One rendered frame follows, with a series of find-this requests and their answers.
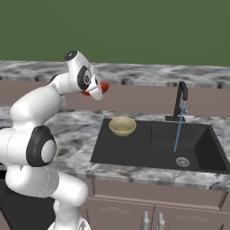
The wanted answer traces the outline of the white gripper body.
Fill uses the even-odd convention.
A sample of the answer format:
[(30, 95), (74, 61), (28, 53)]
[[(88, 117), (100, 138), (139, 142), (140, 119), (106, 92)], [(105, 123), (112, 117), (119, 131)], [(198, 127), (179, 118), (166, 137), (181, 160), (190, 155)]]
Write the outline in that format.
[(90, 85), (88, 93), (97, 101), (102, 99), (102, 88), (99, 84)]

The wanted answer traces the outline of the red bowl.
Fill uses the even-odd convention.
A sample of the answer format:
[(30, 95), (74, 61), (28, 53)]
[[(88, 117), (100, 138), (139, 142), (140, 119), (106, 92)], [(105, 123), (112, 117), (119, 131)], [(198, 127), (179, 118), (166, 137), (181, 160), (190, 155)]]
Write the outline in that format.
[[(100, 82), (101, 88), (102, 88), (102, 94), (106, 93), (109, 89), (109, 84), (104, 83), (104, 82)], [(85, 95), (85, 96), (91, 96), (87, 91), (81, 91), (81, 94)]]

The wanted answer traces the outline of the beige bowl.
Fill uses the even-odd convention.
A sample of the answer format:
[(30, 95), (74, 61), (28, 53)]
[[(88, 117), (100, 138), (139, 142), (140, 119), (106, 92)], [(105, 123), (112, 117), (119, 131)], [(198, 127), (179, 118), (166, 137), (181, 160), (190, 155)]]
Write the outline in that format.
[(132, 134), (137, 123), (130, 117), (115, 117), (109, 122), (111, 132), (119, 137), (126, 137)]

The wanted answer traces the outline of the black sink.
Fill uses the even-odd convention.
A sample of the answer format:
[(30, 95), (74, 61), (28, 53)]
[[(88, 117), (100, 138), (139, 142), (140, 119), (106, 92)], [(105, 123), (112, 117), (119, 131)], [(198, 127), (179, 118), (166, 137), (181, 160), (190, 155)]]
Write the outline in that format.
[[(139, 120), (132, 134), (118, 137), (111, 132), (109, 122), (102, 121), (91, 158), (94, 164), (230, 174), (230, 163), (209, 125), (182, 123), (174, 153), (178, 123)], [(187, 158), (190, 165), (180, 167), (178, 157)]]

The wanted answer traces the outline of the silver sink drain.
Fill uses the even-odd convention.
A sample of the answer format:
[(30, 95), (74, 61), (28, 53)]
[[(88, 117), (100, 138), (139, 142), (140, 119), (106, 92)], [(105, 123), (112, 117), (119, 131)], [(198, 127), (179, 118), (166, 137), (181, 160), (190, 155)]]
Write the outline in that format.
[(178, 157), (176, 159), (176, 163), (180, 166), (180, 167), (188, 167), (190, 165), (190, 161), (185, 158), (185, 157)]

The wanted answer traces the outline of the black tap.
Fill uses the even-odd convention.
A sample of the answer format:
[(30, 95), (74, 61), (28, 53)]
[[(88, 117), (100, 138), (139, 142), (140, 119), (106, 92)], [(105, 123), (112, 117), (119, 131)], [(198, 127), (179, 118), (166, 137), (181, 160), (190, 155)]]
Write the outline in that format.
[(185, 102), (188, 100), (188, 88), (184, 81), (179, 82), (174, 112), (172, 116), (165, 117), (166, 121), (185, 121), (185, 118), (182, 115), (182, 113), (185, 112), (185, 109), (181, 108), (181, 100), (184, 100)]

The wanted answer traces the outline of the blue water stream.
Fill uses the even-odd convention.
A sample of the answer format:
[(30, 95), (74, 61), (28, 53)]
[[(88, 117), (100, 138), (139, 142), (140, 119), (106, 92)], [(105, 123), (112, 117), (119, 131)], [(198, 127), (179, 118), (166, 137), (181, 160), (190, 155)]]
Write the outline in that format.
[(183, 113), (184, 113), (184, 109), (185, 109), (185, 103), (186, 103), (186, 101), (183, 100), (182, 107), (181, 107), (181, 116), (180, 116), (180, 119), (179, 119), (179, 125), (178, 125), (178, 128), (177, 128), (177, 134), (176, 134), (176, 138), (175, 138), (175, 142), (174, 142), (174, 149), (173, 149), (174, 153), (176, 153), (177, 145), (178, 145), (178, 142), (179, 142), (182, 118), (183, 118)]

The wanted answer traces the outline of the brown false drawer front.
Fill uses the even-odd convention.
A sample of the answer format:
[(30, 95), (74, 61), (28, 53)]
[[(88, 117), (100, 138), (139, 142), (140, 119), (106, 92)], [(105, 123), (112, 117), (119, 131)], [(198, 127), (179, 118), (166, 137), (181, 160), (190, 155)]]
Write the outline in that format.
[(105, 180), (93, 180), (92, 187), (95, 198), (124, 199), (230, 213), (228, 191)]

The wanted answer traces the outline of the brown cupboard door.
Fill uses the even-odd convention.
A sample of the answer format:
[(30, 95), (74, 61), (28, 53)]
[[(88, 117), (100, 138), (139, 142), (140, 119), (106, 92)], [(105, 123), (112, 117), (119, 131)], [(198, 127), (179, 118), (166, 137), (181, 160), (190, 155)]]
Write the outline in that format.
[(157, 230), (159, 213), (164, 215), (164, 230), (230, 230), (229, 214), (166, 206), (155, 206), (151, 230)]
[(88, 199), (80, 213), (92, 230), (143, 230), (152, 225), (152, 205), (124, 200)]

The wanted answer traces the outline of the black appliance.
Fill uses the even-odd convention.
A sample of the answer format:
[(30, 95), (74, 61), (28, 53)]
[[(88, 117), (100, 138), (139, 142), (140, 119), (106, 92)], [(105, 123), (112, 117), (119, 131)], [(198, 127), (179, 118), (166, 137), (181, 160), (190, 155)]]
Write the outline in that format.
[(54, 200), (18, 194), (5, 184), (6, 171), (0, 170), (0, 210), (12, 230), (48, 230), (54, 222)]

